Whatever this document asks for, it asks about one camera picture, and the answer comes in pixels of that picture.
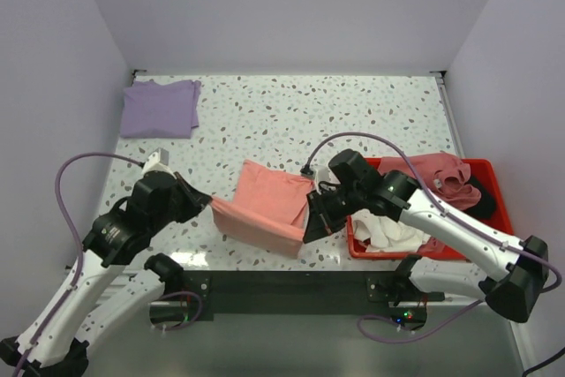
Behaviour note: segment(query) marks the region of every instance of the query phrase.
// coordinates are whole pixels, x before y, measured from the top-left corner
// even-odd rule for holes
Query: terrazzo tabletop
[[[120,139],[116,153],[144,161],[158,147],[169,150],[170,167],[197,189],[231,200],[244,159],[299,174],[313,148],[336,132],[371,132],[408,155],[455,153],[434,77],[356,76],[138,76],[168,84],[202,82],[200,127],[191,139]],[[313,163],[327,164],[345,148],[365,157],[396,155],[370,139],[344,137],[326,145]],[[139,168],[114,161],[100,214],[132,190]],[[289,259],[223,235],[208,207],[185,224],[173,223],[135,257],[130,270],[163,252],[185,269],[390,270],[393,261],[354,260],[344,231],[304,245]]]

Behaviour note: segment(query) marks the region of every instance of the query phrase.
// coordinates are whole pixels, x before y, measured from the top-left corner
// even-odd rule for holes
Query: folded purple towel
[[[165,86],[135,82],[124,90],[120,135],[124,138],[188,139],[198,126],[196,105],[200,82],[185,80]]]

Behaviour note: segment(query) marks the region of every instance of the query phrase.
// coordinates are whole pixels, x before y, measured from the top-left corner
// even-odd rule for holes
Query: folded pink cloth
[[[296,258],[313,182],[244,161],[233,202],[213,197],[214,223],[241,242]]]
[[[411,156],[410,161],[426,186],[453,207],[464,211],[480,201],[480,191],[466,184],[471,177],[471,166],[463,163],[457,156],[445,153],[418,155]],[[400,157],[382,158],[379,172],[385,174],[391,170],[400,170],[414,177]]]

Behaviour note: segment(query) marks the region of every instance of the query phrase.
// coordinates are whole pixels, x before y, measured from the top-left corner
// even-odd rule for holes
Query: gray wall
[[[564,29],[563,0],[489,0],[447,77],[465,153],[493,162],[516,232],[547,240],[563,271]],[[565,345],[564,306],[565,290],[545,295],[527,324],[538,359]]]
[[[73,258],[53,192],[71,155],[112,150],[128,68],[94,0],[0,0],[0,337],[45,306]],[[105,161],[64,178],[82,234],[97,206]],[[0,365],[0,375],[8,369]]]
[[[486,0],[96,0],[128,63],[154,72],[447,69]]]

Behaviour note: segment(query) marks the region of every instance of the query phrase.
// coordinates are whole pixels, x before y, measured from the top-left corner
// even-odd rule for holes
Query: purple cable
[[[363,328],[363,326],[361,326],[361,324],[364,320],[380,320],[380,321],[387,322],[389,324],[396,325],[396,323],[393,320],[391,320],[390,318],[386,318],[386,317],[383,317],[383,316],[380,316],[380,315],[363,315],[362,317],[359,317],[359,319],[357,320],[357,328],[363,336],[368,337],[369,339],[374,340],[375,342],[388,343],[388,344],[414,343],[414,342],[419,342],[420,340],[423,340],[423,339],[431,336],[434,333],[437,333],[442,328],[447,326],[450,322],[455,321],[461,315],[469,312],[475,306],[480,305],[482,303],[483,303],[482,300],[476,300],[472,304],[468,304],[465,308],[462,308],[459,311],[457,311],[456,313],[454,313],[453,315],[451,315],[449,318],[447,318],[445,321],[443,321],[439,326],[432,328],[430,331],[426,331],[424,334],[420,334],[420,335],[418,335],[416,337],[412,337],[410,339],[387,339],[386,337],[380,337],[380,336],[372,335],[371,333],[366,331]]]
[[[320,149],[329,141],[333,140],[333,139],[337,139],[339,137],[344,137],[344,136],[360,136],[360,137],[367,137],[368,139],[374,139],[377,140],[381,143],[384,143],[385,145],[392,147],[406,162],[406,164],[408,165],[408,167],[410,168],[410,170],[412,171],[412,174],[414,174],[414,177],[418,180],[420,186],[422,187],[422,190],[424,191],[424,193],[426,194],[426,196],[429,198],[429,200],[433,203],[433,205],[435,207],[437,207],[446,217],[448,217],[449,219],[451,219],[451,221],[457,223],[458,225],[464,227],[465,229],[469,230],[470,232],[476,234],[477,236],[479,236],[480,238],[483,238],[484,240],[497,245],[499,247],[502,247],[503,249],[508,249],[509,251],[513,252],[513,253],[517,253],[518,255],[522,255],[530,260],[535,260],[537,263],[541,264],[544,267],[547,267],[549,269],[552,270],[552,272],[555,274],[555,281],[550,284],[549,286],[545,287],[541,292],[542,293],[546,293],[549,292],[551,290],[555,290],[557,289],[562,282],[562,276],[561,273],[559,272],[559,270],[554,267],[552,264],[550,264],[548,261],[544,260],[543,258],[540,258],[536,255],[533,255],[529,252],[525,252],[525,251],[521,251],[520,249],[516,249],[513,246],[504,246],[504,244],[500,241],[497,240],[496,238],[492,238],[490,237],[488,234],[482,232],[479,229],[476,229],[475,227],[473,227],[472,225],[468,224],[467,222],[461,220],[460,218],[458,218],[457,216],[454,216],[452,214],[450,214],[449,212],[446,212],[445,208],[442,206],[442,204],[440,202],[437,201],[437,199],[435,199],[435,197],[432,195],[432,192],[430,191],[430,189],[428,189],[428,187],[426,186],[426,183],[424,182],[424,179],[419,175],[418,171],[416,170],[416,167],[414,167],[414,165],[412,165],[410,159],[408,158],[408,156],[400,149],[400,147],[398,147],[397,145],[395,145],[394,143],[392,143],[391,141],[388,141],[386,139],[383,139],[382,137],[376,136],[374,134],[370,134],[367,132],[339,132],[337,134],[333,134],[331,136],[329,136],[328,138],[324,139],[310,154],[310,157],[308,158],[308,161],[306,161],[306,167],[309,167],[310,164],[312,163],[312,159],[314,158],[314,156],[320,151]],[[426,338],[428,336],[431,336],[433,333],[435,333],[436,331],[438,331],[440,328],[443,328],[444,326],[446,326],[447,324],[449,324],[452,320],[454,320],[455,318],[461,316],[461,314],[466,313],[467,311],[469,311],[470,309],[474,308],[475,306],[477,306],[478,304],[480,304],[482,301],[477,301],[474,302],[472,304],[467,305],[465,308],[463,308],[461,311],[459,311],[458,313],[455,313],[452,317],[448,318],[447,320],[445,320],[444,322],[442,322],[437,328],[434,328],[430,331],[428,331],[427,333],[423,334],[422,336],[419,337],[415,337],[412,339],[408,339],[408,340],[402,340],[402,341],[396,341],[396,340],[388,340],[388,339],[384,339],[384,338],[379,338],[378,336],[371,336],[368,333],[366,333],[362,328],[361,328],[361,322],[365,319],[365,318],[371,318],[373,317],[374,319],[377,320],[387,320],[384,317],[380,317],[380,318],[375,318],[378,317],[377,315],[366,315],[364,317],[361,317],[358,320],[358,328],[359,331],[361,331],[361,333],[363,333],[363,335],[369,337],[372,340],[376,340],[378,342],[385,342],[385,343],[412,343],[412,342],[416,342],[418,340],[422,340],[423,338]]]
[[[182,330],[183,328],[187,328],[188,326],[193,324],[198,319],[198,317],[200,317],[200,314],[202,313],[202,305],[203,305],[202,304],[202,298],[192,291],[184,291],[184,290],[183,291],[176,291],[174,293],[170,293],[168,295],[161,296],[158,300],[175,298],[177,296],[190,296],[191,298],[196,298],[196,300],[198,300],[198,311],[196,311],[196,313],[192,316],[192,318],[189,321],[183,322],[182,324],[180,324],[179,326],[176,326],[176,327],[166,327],[165,331],[176,331],[176,330]]]
[[[84,264],[84,253],[82,252],[82,241],[80,240],[79,232],[77,231],[77,228],[75,227],[74,223],[72,222],[71,216],[69,215],[69,212],[67,211],[67,208],[64,205],[63,197],[61,196],[61,176],[63,175],[63,172],[66,170],[66,168],[69,165],[71,165],[73,162],[77,161],[78,159],[88,158],[88,157],[91,157],[91,156],[102,156],[102,157],[106,157],[106,158],[121,159],[122,161],[131,162],[131,163],[134,163],[136,165],[142,164],[142,162],[135,161],[132,158],[128,158],[128,157],[122,156],[122,155],[108,154],[106,152],[89,152],[87,154],[81,154],[81,155],[73,156],[71,159],[69,159],[63,165],[61,165],[61,168],[59,168],[59,171],[57,172],[56,177],[55,177],[56,203],[59,205],[59,209],[61,210],[61,214],[63,214],[63,218],[66,221],[67,225],[69,226],[69,230],[71,231],[71,234],[72,234],[72,239],[74,240],[75,246],[77,248],[77,270],[76,270],[76,272],[74,273],[74,276],[71,279],[71,286],[74,286],[80,278],[80,273],[82,272],[82,267],[83,267],[83,264]],[[69,295],[71,295],[71,292],[72,292],[71,290],[66,290],[63,293],[63,295],[57,300],[57,302],[53,305],[51,310],[45,316],[45,319],[37,327],[34,335],[32,336],[32,338],[29,341],[32,346],[34,346],[37,343],[37,340],[41,336],[41,333],[49,325],[49,323],[51,322],[51,320],[53,319],[53,317],[55,316],[57,311],[59,309],[61,309],[61,306],[63,305],[64,301],[69,297]],[[22,370],[24,364],[26,363],[27,358],[29,357],[31,351],[32,351],[32,348],[26,349],[24,351],[24,353],[22,354],[22,356],[20,357],[20,359],[18,361],[18,364],[16,365],[16,368],[14,370],[12,377],[18,376],[19,372]]]

